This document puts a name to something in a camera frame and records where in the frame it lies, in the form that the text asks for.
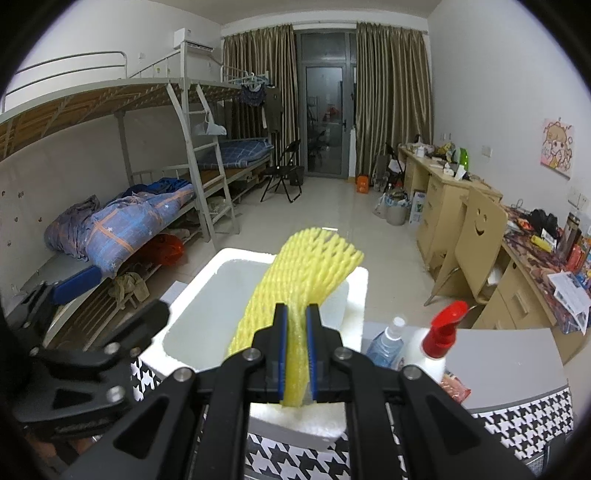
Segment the tiled floor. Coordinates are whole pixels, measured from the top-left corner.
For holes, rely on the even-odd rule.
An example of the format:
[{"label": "tiled floor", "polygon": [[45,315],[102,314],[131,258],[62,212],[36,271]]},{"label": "tiled floor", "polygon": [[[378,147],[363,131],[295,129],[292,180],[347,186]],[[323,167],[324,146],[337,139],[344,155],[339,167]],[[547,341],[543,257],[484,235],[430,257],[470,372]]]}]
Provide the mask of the tiled floor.
[{"label": "tiled floor", "polygon": [[[306,178],[303,191],[292,204],[284,194],[268,194],[264,203],[259,202],[260,190],[249,194],[237,208],[240,234],[221,235],[221,246],[276,254],[299,230],[338,228],[339,235],[365,254],[362,266],[369,271],[366,322],[388,322],[400,315],[410,325],[427,326],[449,303],[437,298],[423,307],[433,280],[425,271],[414,229],[409,224],[391,226],[373,215],[379,194],[358,194],[353,184],[317,177]],[[220,222],[216,227],[228,231],[230,223]],[[174,280],[190,282],[213,255],[211,242],[197,239],[188,244],[183,264],[163,267],[150,279],[151,293],[159,296]]]}]

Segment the light switch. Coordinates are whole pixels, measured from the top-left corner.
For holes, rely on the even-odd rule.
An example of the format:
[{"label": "light switch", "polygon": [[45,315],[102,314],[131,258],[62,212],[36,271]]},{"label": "light switch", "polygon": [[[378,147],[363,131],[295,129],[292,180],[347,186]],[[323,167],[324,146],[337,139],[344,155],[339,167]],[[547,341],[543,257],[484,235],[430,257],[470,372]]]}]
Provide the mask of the light switch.
[{"label": "light switch", "polygon": [[569,203],[573,206],[573,207],[579,207],[579,199],[581,197],[581,193],[575,188],[575,187],[571,187],[569,190]]},{"label": "light switch", "polygon": [[589,199],[585,195],[581,194],[579,197],[579,210],[583,213],[586,213],[588,205]]}]

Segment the clear plastic bottle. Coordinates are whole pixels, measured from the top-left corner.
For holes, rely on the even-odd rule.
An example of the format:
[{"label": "clear plastic bottle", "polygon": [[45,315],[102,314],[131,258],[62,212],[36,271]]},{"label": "clear plastic bottle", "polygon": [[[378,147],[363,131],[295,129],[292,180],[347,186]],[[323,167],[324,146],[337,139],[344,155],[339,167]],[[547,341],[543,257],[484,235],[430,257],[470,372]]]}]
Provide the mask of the clear plastic bottle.
[{"label": "clear plastic bottle", "polygon": [[386,329],[374,338],[366,353],[367,357],[378,367],[389,367],[398,356],[404,342],[402,330],[406,322],[395,317]]}]

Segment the wooden chair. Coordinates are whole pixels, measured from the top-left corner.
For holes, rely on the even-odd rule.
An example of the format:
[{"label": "wooden chair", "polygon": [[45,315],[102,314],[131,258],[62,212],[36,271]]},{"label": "wooden chair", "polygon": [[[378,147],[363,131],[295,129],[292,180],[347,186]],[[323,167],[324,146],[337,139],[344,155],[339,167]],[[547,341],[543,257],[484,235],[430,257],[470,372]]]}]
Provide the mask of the wooden chair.
[{"label": "wooden chair", "polygon": [[[475,300],[479,304],[488,303],[489,298],[482,289],[495,266],[506,227],[507,214],[501,205],[482,192],[470,189],[466,218],[453,250],[458,267],[449,272],[439,289],[461,270]],[[436,295],[437,292],[432,293],[425,306]]]},{"label": "wooden chair", "polygon": [[[277,180],[274,191],[276,192],[277,189],[279,188],[279,185],[282,184],[283,189],[285,190],[285,195],[287,195],[287,200],[289,201],[289,203],[295,202],[300,197],[301,183],[300,183],[300,179],[298,178],[298,175],[297,175],[298,166],[294,162],[294,158],[299,150],[300,150],[300,140],[294,140],[292,143],[287,145],[285,150],[281,153],[281,156],[279,157],[279,161],[278,161],[277,165],[272,166],[272,167],[268,167],[265,170],[263,170],[262,175],[265,177],[269,177],[269,182],[267,183],[265,191],[262,193],[261,201],[263,201],[265,199],[265,195],[267,194],[267,191],[271,187],[271,183],[273,182],[273,179],[275,179],[275,178],[278,178],[279,180]],[[290,197],[290,194],[287,192],[287,186],[285,186],[285,181],[289,180],[290,178],[295,179],[294,180],[295,185],[300,189],[299,194],[296,195],[295,198],[293,198],[293,199]]]}]

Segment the metal ladder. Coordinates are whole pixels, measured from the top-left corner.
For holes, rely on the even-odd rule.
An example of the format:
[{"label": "metal ladder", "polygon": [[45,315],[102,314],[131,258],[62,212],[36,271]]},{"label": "metal ladder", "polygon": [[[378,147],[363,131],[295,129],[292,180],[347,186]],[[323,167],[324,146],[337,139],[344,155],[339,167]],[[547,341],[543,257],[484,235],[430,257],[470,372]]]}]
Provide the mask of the metal ladder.
[{"label": "metal ladder", "polygon": [[[192,115],[206,115],[207,121],[213,123],[213,114],[205,98],[205,94],[203,93],[203,89],[199,83],[196,85],[197,95],[199,96],[199,100],[202,104],[203,110],[198,111],[190,111],[189,110],[189,89],[191,88],[191,83],[186,73],[186,46],[181,46],[181,84],[179,85],[181,88],[181,103],[179,104],[176,93],[174,92],[174,88],[171,84],[167,85],[168,96],[172,101],[174,110],[178,116],[179,121],[181,122],[181,127],[183,129],[183,136],[185,139],[185,146],[187,149],[187,159],[189,161],[189,171],[191,174],[191,182],[193,183],[193,188],[195,190],[196,195],[196,202],[197,202],[197,211],[199,213],[199,222],[202,226],[203,232],[203,239],[206,242],[209,242],[211,239],[213,243],[213,247],[215,251],[218,251],[218,242],[216,237],[215,231],[215,223],[228,213],[232,218],[232,229],[234,233],[240,233],[240,225],[238,224],[238,220],[236,219],[236,213],[234,211],[234,205],[232,203],[232,197],[230,196],[230,190],[228,188],[228,179],[226,178],[226,171],[224,170],[223,163],[222,163],[222,152],[220,150],[219,141],[217,139],[217,135],[214,135],[214,140],[211,143],[200,145],[199,147],[193,146],[193,140],[191,138],[191,116]],[[219,170],[219,175],[215,178],[205,182],[203,184],[201,182],[201,176],[199,175],[199,168],[197,166],[197,158],[195,153],[199,151],[206,150],[208,148],[215,148],[216,151],[216,159],[217,159],[217,167]],[[225,198],[225,206],[221,212],[219,212],[215,217],[212,217],[212,214],[209,212],[209,207],[207,206],[207,197],[205,195],[205,189],[215,183],[221,181],[223,185],[223,192]]]}]

